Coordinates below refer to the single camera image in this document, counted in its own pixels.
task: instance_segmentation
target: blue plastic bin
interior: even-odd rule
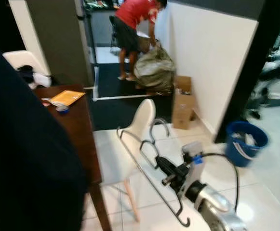
[[[242,140],[234,138],[233,134],[243,132],[251,134],[257,146],[249,146]],[[237,121],[227,126],[226,155],[236,166],[247,166],[268,143],[268,137],[260,128],[247,122]]]

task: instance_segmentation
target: large bag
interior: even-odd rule
[[[149,91],[171,92],[175,64],[161,47],[144,54],[135,64],[136,82]]]

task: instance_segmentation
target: cable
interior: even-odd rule
[[[238,199],[239,199],[239,196],[240,196],[240,188],[239,188],[239,185],[240,185],[240,179],[239,179],[239,174],[238,174],[238,171],[237,171],[237,168],[235,166],[235,164],[224,154],[218,154],[218,153],[206,153],[206,154],[202,154],[201,156],[202,157],[207,157],[207,156],[222,156],[223,158],[227,159],[228,162],[230,162],[232,164],[232,166],[234,167],[234,170],[235,170],[235,175],[236,175],[236,199],[235,199],[235,207],[234,207],[234,210],[235,210],[235,213],[237,211],[237,206],[238,206]]]

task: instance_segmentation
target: brown wooden table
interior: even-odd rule
[[[64,90],[83,92],[83,87],[80,84],[75,84],[40,88],[35,90],[35,94],[40,99],[52,98]],[[102,179],[86,97],[82,96],[79,100],[75,101],[70,106],[69,112],[64,115],[59,114],[53,105],[48,106],[48,108],[54,118],[66,129],[73,145],[77,149],[86,173],[89,193],[91,194],[101,227],[103,231],[111,231],[105,203],[99,186]]]

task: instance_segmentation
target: white plastic chair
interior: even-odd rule
[[[3,56],[14,69],[18,69],[23,65],[29,65],[37,73],[43,74],[45,76],[50,75],[50,73],[46,71],[46,69],[30,51],[5,52]]]
[[[124,130],[132,132],[142,138],[145,131],[155,119],[155,104],[150,99],[142,101],[138,107],[131,125]],[[138,212],[129,185],[129,176],[136,168],[135,163],[117,137],[116,130],[102,130],[94,132],[94,139],[97,148],[99,165],[101,168],[102,185],[112,185],[124,182],[136,221],[139,221]],[[124,133],[122,140],[130,152],[137,157],[140,152],[140,143],[127,133]]]

